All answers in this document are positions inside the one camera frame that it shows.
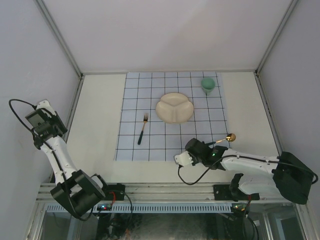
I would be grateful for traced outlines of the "gold spoon green handle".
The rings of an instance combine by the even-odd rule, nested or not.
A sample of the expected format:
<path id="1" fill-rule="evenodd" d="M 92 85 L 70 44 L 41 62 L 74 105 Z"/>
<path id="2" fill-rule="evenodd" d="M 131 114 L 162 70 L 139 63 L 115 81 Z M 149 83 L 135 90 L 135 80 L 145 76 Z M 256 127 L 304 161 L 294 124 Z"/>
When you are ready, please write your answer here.
<path id="1" fill-rule="evenodd" d="M 216 141 L 212 141 L 212 142 L 208 142 L 206 143 L 207 146 L 213 146 L 215 144 L 227 141 L 229 143 L 234 142 L 236 140 L 236 135 L 234 133 L 229 133 L 225 138 L 220 139 L 220 140 L 216 140 Z"/>

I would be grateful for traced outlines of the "cream divided plate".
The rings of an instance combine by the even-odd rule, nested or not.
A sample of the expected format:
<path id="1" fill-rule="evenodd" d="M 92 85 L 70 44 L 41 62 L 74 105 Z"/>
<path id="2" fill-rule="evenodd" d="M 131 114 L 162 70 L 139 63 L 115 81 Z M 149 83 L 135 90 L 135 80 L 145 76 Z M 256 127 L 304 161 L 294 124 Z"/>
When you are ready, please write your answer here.
<path id="1" fill-rule="evenodd" d="M 168 124 L 187 122 L 194 114 L 194 105 L 187 96 L 172 92 L 163 95 L 156 104 L 157 116 Z"/>

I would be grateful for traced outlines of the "white black-grid tablecloth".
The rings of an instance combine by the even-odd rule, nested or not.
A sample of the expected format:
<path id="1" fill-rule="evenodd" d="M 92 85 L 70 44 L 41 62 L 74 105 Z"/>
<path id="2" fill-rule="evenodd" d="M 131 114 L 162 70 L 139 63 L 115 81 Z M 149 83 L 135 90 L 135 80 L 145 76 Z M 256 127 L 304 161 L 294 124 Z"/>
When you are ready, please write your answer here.
<path id="1" fill-rule="evenodd" d="M 212 78 L 215 88 L 206 95 L 203 78 Z M 156 114 L 160 98 L 180 93 L 193 103 L 192 117 L 184 123 L 165 123 Z M 171 162 L 192 138 L 210 143 L 228 133 L 222 80 L 215 71 L 129 72 L 126 75 L 114 160 L 117 162 Z M 144 114 L 148 121 L 141 144 L 138 139 Z"/>

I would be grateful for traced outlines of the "gold fork green handle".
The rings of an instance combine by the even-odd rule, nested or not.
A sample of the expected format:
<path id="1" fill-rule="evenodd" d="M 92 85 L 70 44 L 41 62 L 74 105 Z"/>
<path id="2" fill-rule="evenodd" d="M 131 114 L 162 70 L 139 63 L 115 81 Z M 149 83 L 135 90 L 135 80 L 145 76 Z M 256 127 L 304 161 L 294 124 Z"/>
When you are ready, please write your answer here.
<path id="1" fill-rule="evenodd" d="M 138 145 L 140 145 L 141 142 L 142 142 L 144 129 L 145 129 L 145 126 L 146 126 L 146 124 L 148 122 L 148 119 L 149 119 L 149 114 L 145 113 L 144 116 L 143 116 L 143 126 L 142 126 L 142 129 L 141 129 L 141 132 L 140 132 L 140 135 L 139 135 L 139 138 L 138 138 L 138 142 L 137 142 Z"/>

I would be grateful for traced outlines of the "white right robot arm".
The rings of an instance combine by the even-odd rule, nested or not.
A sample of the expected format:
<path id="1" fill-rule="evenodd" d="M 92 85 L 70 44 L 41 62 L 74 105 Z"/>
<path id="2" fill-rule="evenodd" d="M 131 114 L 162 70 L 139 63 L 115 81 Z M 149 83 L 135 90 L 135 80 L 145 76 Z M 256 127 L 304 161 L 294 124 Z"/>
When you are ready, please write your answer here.
<path id="1" fill-rule="evenodd" d="M 192 138 L 174 160 L 179 168 L 202 164 L 206 173 L 210 170 L 234 172 L 229 184 L 214 185 L 217 201 L 255 201 L 264 194 L 280 194 L 292 203 L 305 205 L 311 186 L 319 180 L 316 173 L 290 152 L 270 157 L 245 154 L 215 141 L 205 143 L 196 138 Z"/>

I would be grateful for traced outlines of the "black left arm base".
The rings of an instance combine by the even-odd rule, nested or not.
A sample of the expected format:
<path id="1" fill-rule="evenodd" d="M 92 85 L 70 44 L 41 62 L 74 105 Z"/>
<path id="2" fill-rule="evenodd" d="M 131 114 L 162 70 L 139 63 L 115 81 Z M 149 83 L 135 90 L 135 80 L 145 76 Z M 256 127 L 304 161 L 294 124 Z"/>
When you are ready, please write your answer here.
<path id="1" fill-rule="evenodd" d="M 102 187 L 102 191 L 105 195 L 104 201 L 123 201 L 125 196 L 122 192 L 126 191 L 124 184 L 107 184 Z"/>

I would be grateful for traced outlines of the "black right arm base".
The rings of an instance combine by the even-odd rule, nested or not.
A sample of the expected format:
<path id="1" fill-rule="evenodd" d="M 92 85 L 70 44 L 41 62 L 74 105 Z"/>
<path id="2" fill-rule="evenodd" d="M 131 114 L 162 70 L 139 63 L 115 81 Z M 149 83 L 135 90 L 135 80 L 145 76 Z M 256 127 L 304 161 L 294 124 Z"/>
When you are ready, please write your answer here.
<path id="1" fill-rule="evenodd" d="M 216 201 L 245 201 L 245 200 L 260 200 L 258 193 L 251 195 L 245 194 L 237 186 L 231 186 L 230 184 L 215 184 L 213 185 L 214 199 Z"/>

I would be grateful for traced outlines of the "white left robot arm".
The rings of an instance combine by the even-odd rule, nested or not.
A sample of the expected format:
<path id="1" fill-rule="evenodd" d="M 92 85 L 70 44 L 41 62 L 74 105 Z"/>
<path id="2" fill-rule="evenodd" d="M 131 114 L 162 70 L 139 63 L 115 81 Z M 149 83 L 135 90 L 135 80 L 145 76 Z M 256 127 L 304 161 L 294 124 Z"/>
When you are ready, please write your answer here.
<path id="1" fill-rule="evenodd" d="M 52 167 L 55 187 L 51 196 L 74 218 L 87 221 L 94 206 L 109 196 L 110 188 L 75 167 L 62 138 L 68 130 L 56 111 L 37 106 L 25 118 L 32 125 L 34 146 L 45 153 Z"/>

